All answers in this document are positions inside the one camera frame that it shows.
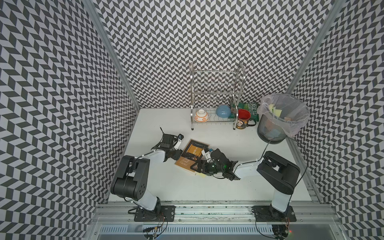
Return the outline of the brown book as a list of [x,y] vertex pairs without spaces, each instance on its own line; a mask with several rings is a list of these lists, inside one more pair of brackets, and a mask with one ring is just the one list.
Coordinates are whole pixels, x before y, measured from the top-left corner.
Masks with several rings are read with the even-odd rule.
[[197,171],[192,166],[196,166],[201,161],[203,150],[209,146],[196,140],[190,140],[175,165],[192,175],[196,175]]

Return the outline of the yellow sticky note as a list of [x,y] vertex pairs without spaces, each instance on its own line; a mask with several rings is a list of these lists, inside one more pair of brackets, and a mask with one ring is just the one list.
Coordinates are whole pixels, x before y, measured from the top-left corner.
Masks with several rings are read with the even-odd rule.
[[202,174],[202,173],[196,173],[196,176],[199,176],[199,177],[201,177],[201,178],[205,178],[207,175]]

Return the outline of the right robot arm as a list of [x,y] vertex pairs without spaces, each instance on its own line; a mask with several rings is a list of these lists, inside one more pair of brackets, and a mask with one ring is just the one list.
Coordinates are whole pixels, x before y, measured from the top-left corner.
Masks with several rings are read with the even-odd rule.
[[190,169],[207,176],[221,173],[230,181],[262,176],[275,189],[269,209],[272,216],[287,214],[301,172],[296,164],[272,151],[265,151],[259,160],[239,162],[229,160],[219,149],[206,154]]

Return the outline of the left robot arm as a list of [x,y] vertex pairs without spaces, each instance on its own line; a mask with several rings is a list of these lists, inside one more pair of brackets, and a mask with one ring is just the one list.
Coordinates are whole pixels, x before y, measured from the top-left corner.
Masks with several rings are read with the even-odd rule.
[[141,210],[159,215],[161,201],[147,190],[150,165],[163,163],[179,151],[184,136],[163,133],[151,151],[138,157],[125,155],[112,181],[110,192],[125,201],[131,199]]

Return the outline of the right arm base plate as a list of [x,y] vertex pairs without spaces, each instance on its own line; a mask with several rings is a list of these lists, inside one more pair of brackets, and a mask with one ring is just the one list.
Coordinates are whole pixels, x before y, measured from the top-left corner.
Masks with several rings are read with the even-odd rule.
[[252,213],[255,215],[257,222],[289,222],[297,221],[292,206],[288,205],[285,212],[279,212],[271,205],[269,206],[253,206]]

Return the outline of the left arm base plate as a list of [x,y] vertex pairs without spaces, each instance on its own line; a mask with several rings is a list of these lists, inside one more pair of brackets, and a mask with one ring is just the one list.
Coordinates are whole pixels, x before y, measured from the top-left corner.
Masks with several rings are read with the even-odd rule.
[[173,222],[175,219],[176,206],[160,206],[159,209],[149,211],[138,207],[134,221],[135,222]]

